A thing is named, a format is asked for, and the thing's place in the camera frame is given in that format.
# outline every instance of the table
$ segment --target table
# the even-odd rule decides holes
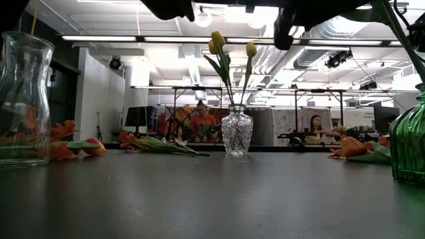
[[[425,238],[425,189],[328,155],[108,150],[0,169],[0,238]]]

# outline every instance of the ductwork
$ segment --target ductwork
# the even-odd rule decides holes
[[[348,39],[365,28],[367,25],[368,23],[358,23],[338,16],[317,25],[309,32],[305,32],[302,34],[301,38]],[[283,57],[282,61],[275,67],[275,69],[273,69],[271,73],[272,79],[280,81],[277,82],[277,84],[269,83],[268,87],[281,88],[305,72],[303,70],[284,71],[285,68],[311,68],[316,61],[323,58],[328,53],[328,50],[311,50],[306,49],[304,46],[291,47],[291,49],[289,49],[289,51],[287,51]]]

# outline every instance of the ceiling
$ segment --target ceiling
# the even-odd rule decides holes
[[[81,2],[77,0],[41,0],[38,16],[40,20],[56,31],[68,35],[209,36],[212,31],[220,31],[222,35],[228,37],[263,37],[272,36],[273,33],[270,32],[270,29],[267,30],[267,27],[254,29],[248,23],[235,23],[235,21],[240,20],[237,18],[229,21],[226,6],[211,7],[211,5],[204,5],[204,10],[211,13],[212,22],[207,27],[199,27],[195,23],[190,23],[187,19],[159,20],[142,4],[115,4],[106,3],[104,2],[105,0],[91,1],[93,2],[85,2],[84,0],[81,0]],[[36,2],[37,0],[30,1],[27,7],[28,12],[34,14]],[[410,0],[405,17],[412,23],[423,12],[425,12],[425,4],[421,3],[421,0]],[[200,20],[205,20],[206,18],[204,15],[199,16]],[[268,18],[270,17],[265,17],[265,21],[271,23],[273,16],[271,19]],[[255,23],[254,21],[258,22],[259,19],[262,18],[252,19],[251,17],[246,21],[253,21]],[[358,39],[395,38],[391,30],[380,23],[370,23],[352,37]],[[107,52],[108,49],[143,49],[145,56],[151,62],[150,78],[154,84],[179,84],[181,79],[189,74],[186,59],[179,59],[178,57],[179,46],[179,44],[146,43],[97,43],[88,45],[91,48],[91,54],[97,56],[99,59],[103,58],[105,61],[111,59],[112,56],[101,52]],[[206,53],[208,46],[206,44],[201,44],[200,46],[203,53]],[[259,52],[262,50],[268,52],[268,54],[262,56],[266,58],[264,64],[270,64],[271,66],[266,74],[272,74],[274,70],[279,70],[278,63],[286,57],[284,56],[285,52],[276,52],[276,54],[273,54],[276,50],[271,48],[272,46],[258,48]],[[230,53],[233,66],[237,67],[241,64],[246,64],[247,58],[245,57],[244,46],[226,45],[224,51]],[[353,86],[352,82],[364,78],[366,72],[372,75],[376,73],[378,83],[382,84],[383,88],[390,88],[392,75],[396,71],[401,70],[402,67],[409,65],[409,58],[402,48],[356,47],[352,48],[352,51],[353,58],[357,63],[354,60],[349,60],[336,70],[328,73],[322,71],[323,61],[318,60],[310,67],[311,69],[318,69],[318,71],[301,72],[300,76],[290,79],[290,82],[297,82],[297,78],[301,77],[303,80],[302,82],[298,82],[299,88],[323,88],[328,87],[329,83],[332,88],[349,88]],[[123,56],[123,60],[127,63],[137,58],[137,56]],[[201,77],[203,75],[215,74],[206,60],[199,59],[198,64]],[[262,78],[253,80],[251,87],[255,87],[257,86],[255,84],[261,82]]]

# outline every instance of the orange shirt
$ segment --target orange shirt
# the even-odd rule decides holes
[[[211,115],[200,116],[199,114],[192,117],[192,129],[198,130],[200,125],[217,126],[214,117]]]

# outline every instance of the computer monitor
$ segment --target computer monitor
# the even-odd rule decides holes
[[[400,115],[398,108],[373,106],[375,129],[379,133],[389,133],[391,123]]]

